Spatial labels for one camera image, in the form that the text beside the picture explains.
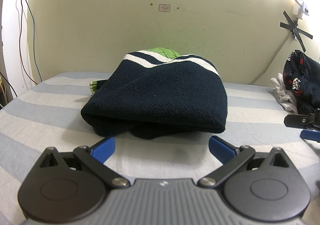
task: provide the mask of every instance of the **sticker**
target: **sticker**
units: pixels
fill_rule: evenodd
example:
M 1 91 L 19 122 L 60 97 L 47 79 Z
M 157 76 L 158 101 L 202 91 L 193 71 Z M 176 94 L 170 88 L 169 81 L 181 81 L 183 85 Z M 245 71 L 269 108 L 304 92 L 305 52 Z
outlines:
M 292 90 L 296 90 L 297 92 L 300 90 L 300 80 L 295 78 L 292 83 Z
M 170 8 L 171 8 L 170 4 L 159 4 L 160 12 L 169 12 Z

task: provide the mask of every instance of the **green knit fabric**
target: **green knit fabric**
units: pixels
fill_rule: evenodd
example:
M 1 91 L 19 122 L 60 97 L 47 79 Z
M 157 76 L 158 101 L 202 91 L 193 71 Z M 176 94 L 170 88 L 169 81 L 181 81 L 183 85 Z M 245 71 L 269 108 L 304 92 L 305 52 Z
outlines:
M 147 51 L 156 52 L 156 53 L 158 53 L 166 58 L 170 58 L 170 59 L 175 59 L 180 56 L 176 51 L 173 51 L 171 49 L 166 49 L 166 48 L 153 48 L 153 49 L 147 49 Z
M 147 49 L 147 51 L 156 52 L 166 58 L 175 59 L 179 57 L 180 55 L 171 49 L 166 48 L 153 48 L 153 49 Z M 90 82 L 90 90 L 94 94 L 96 91 L 106 82 L 107 80 L 98 80 L 98 81 L 92 81 Z

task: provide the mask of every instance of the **bed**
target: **bed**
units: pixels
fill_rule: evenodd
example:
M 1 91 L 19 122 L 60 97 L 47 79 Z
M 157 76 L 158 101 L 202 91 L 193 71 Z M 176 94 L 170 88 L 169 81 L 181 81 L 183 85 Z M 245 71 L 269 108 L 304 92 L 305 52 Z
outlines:
M 41 152 L 48 146 L 72 151 L 102 139 L 81 117 L 91 95 L 89 82 L 109 73 L 66 72 L 20 95 L 0 111 L 0 224 L 20 224 L 25 218 L 17 191 Z M 300 130 L 283 124 L 287 115 L 272 88 L 224 84 L 228 94 L 226 131 L 219 136 L 256 151 L 284 148 L 310 187 L 312 199 L 304 220 L 320 224 L 320 146 L 300 139 Z M 127 177 L 179 178 L 197 181 L 220 162 L 208 150 L 212 134 L 190 132 L 141 140 L 129 133 L 116 137 L 116 151 L 106 165 Z

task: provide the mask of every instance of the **cream wall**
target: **cream wall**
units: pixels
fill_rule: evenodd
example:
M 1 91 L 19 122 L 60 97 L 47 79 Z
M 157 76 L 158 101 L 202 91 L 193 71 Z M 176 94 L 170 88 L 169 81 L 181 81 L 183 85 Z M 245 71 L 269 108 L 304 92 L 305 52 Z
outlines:
M 30 75 L 31 65 L 28 56 L 26 18 L 28 7 L 25 0 L 22 0 L 22 5 L 22 25 L 20 22 L 22 12 L 20 0 L 3 0 L 1 15 L 1 36 L 3 42 L 3 58 L 5 69 L 8 76 L 8 81 L 10 82 L 18 96 L 34 87 L 33 82 L 28 78 L 28 76 L 24 72 L 20 61 L 19 51 L 21 51 L 21 56 L 25 70 L 28 73 L 28 75 Z
M 127 52 L 154 47 L 210 60 L 223 81 L 250 83 L 267 65 L 288 31 L 284 10 L 292 0 L 29 0 L 36 21 L 36 59 L 43 80 L 60 72 L 112 72 Z M 170 12 L 159 12 L 170 4 Z M 307 55 L 319 60 L 316 10 L 299 27 Z M 32 22 L 28 17 L 32 51 Z M 300 45 L 292 37 L 256 82 L 269 86 Z M 33 76 L 37 79 L 35 66 Z
M 2 1 L 3 0 L 0 0 L 0 15 L 2 15 Z M 4 77 L 6 79 L 8 79 L 8 76 L 7 76 L 7 72 L 6 72 L 6 67 L 5 67 L 5 64 L 4 64 L 4 57 L 3 57 L 3 49 L 2 49 L 2 46 L 0 47 L 0 71 L 1 73 L 4 75 Z M 13 98 L 12 98 L 12 94 L 10 93 L 10 86 L 7 84 L 7 82 L 5 80 L 3 80 L 2 78 L 2 82 L 4 83 L 5 87 L 6 87 L 6 91 L 7 91 L 7 98 L 8 98 L 8 101 L 11 101 Z M 6 101 L 3 97 L 3 95 L 0 95 L 0 103 L 4 106 Z

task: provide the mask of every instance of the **circular cap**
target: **circular cap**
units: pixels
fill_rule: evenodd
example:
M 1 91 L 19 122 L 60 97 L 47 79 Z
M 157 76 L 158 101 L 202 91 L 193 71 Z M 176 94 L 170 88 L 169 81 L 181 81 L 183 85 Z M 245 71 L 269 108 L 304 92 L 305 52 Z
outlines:
M 74 196 L 77 191 L 77 183 L 68 179 L 49 180 L 40 188 L 41 195 L 52 201 L 68 199 Z
M 200 183 L 203 185 L 203 186 L 213 186 L 216 184 L 216 180 L 214 178 L 211 178 L 211 177 L 204 177 L 204 178 L 201 178 L 200 179 Z
M 129 181 L 123 177 L 117 177 L 112 180 L 112 184 L 115 186 L 126 186 Z
M 102 181 L 88 172 L 47 168 L 41 176 L 26 178 L 19 189 L 18 201 L 26 216 L 33 220 L 66 223 L 93 212 L 105 195 Z
M 252 193 L 262 199 L 268 201 L 276 201 L 288 193 L 288 187 L 283 182 L 276 179 L 260 179 L 251 184 Z
M 271 165 L 233 175 L 223 193 L 234 210 L 263 222 L 296 217 L 310 201 L 310 191 L 298 171 Z

